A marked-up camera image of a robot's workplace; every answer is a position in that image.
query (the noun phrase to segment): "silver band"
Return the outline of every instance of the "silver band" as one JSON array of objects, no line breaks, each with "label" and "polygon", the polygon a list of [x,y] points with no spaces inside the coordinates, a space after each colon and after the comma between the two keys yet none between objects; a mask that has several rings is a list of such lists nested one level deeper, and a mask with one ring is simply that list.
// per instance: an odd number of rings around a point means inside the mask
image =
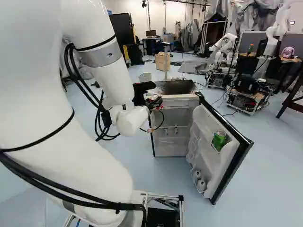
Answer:
[{"label": "silver band", "polygon": [[91,68],[98,68],[116,62],[122,56],[118,42],[93,51],[79,52],[85,64]]}]

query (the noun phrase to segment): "can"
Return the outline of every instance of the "can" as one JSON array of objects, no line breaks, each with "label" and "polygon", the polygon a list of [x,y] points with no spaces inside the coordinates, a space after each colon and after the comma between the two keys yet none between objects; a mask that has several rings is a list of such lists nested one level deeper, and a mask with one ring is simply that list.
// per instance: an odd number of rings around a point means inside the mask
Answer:
[{"label": "can", "polygon": [[212,141],[212,145],[213,147],[220,152],[222,147],[225,145],[226,143],[226,132],[224,132],[223,130],[217,130],[214,133],[214,138]]}]

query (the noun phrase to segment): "white robot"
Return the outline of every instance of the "white robot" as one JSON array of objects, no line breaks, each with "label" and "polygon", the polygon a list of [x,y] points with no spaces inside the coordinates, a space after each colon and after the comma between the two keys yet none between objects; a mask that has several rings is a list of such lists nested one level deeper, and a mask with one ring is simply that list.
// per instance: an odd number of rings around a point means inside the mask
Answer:
[{"label": "white robot", "polygon": [[[46,191],[53,200],[94,227],[125,225],[125,210],[137,210],[127,226],[144,225],[132,178],[73,117],[59,76],[65,36],[110,98],[122,135],[134,135],[148,118],[146,106],[121,109],[134,89],[102,1],[4,0],[0,17],[0,161],[41,189],[35,174],[52,181]],[[21,175],[22,166],[28,172]]]},{"label": "white robot", "polygon": [[268,38],[268,42],[263,53],[263,56],[259,57],[258,65],[256,67],[256,72],[253,75],[253,78],[264,78],[269,61],[274,59],[273,54],[278,43],[278,40],[281,41],[283,36],[288,31],[289,25],[289,15],[291,5],[295,2],[302,2],[301,0],[287,0],[283,3],[282,7],[276,13],[276,21],[272,27],[269,27],[266,30],[266,36]]},{"label": "white robot", "polygon": [[236,35],[227,33],[209,48],[209,50],[212,51],[212,54],[208,59],[209,69],[215,68],[221,64],[224,60],[223,54],[232,55],[232,49],[236,39]]}]

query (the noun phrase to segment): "open fridge door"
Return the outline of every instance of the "open fridge door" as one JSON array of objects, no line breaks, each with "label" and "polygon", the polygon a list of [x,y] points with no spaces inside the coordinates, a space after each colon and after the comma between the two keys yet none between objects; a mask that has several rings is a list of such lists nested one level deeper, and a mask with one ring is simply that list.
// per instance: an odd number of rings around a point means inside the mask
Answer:
[{"label": "open fridge door", "polygon": [[[215,205],[254,143],[196,94],[200,105],[193,111],[186,159],[199,193]],[[218,131],[225,137],[222,146],[214,140]]]}]

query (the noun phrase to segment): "light blue floor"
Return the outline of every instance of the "light blue floor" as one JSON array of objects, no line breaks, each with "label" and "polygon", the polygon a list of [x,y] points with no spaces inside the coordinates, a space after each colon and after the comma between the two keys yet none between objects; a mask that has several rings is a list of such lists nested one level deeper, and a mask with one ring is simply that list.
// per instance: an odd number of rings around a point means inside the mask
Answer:
[{"label": "light blue floor", "polygon": [[[181,61],[181,59],[182,55],[175,53],[171,61]],[[188,54],[183,56],[184,61],[192,59],[196,57]],[[178,73],[178,68],[171,66],[169,78],[182,77],[182,74]],[[138,76],[144,72],[151,72],[154,81],[164,79],[164,73],[156,70],[152,62],[129,68],[134,82],[138,82]],[[205,83],[204,76],[201,75],[183,74],[183,76]],[[201,92],[209,103],[223,94],[222,90],[208,88]],[[153,157],[148,134],[138,131],[132,138],[120,136],[113,141],[102,141],[100,145],[128,168],[135,189],[166,195],[184,195],[186,227],[302,226],[303,114],[287,109],[281,119],[276,118],[286,96],[287,93],[271,97],[269,107],[254,116],[236,113],[226,117],[240,132],[253,140],[255,145],[215,206],[203,199],[196,191],[184,158]],[[93,124],[96,110],[74,84],[68,86],[67,97],[83,128],[94,138]],[[217,108],[220,104],[221,102],[217,102],[214,107]],[[217,110],[221,114],[234,112],[234,109],[225,104]],[[34,192],[34,194],[36,199],[32,200],[33,203],[45,200],[40,193]],[[21,204],[28,206],[31,202],[26,201]],[[66,213],[50,201],[47,202],[46,207],[47,227],[61,227]],[[7,213],[1,215],[3,209],[3,203],[0,203],[0,223],[3,218],[9,216]],[[32,222],[31,225],[23,226],[41,225]]]}]

